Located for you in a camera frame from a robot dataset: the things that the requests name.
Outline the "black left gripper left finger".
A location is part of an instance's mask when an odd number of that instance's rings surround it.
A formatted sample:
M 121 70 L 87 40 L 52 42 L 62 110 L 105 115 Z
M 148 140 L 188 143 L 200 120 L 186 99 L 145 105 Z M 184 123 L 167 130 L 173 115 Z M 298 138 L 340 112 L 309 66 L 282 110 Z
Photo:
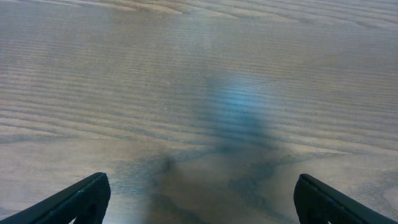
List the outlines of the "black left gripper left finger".
M 102 224 L 110 197 L 108 176 L 97 172 L 1 224 Z

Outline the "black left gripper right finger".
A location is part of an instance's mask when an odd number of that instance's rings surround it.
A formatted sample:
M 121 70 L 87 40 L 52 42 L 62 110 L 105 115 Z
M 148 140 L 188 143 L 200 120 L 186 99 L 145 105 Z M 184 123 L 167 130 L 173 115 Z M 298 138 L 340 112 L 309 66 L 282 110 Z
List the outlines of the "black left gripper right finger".
M 294 188 L 300 224 L 397 224 L 309 174 L 300 174 Z

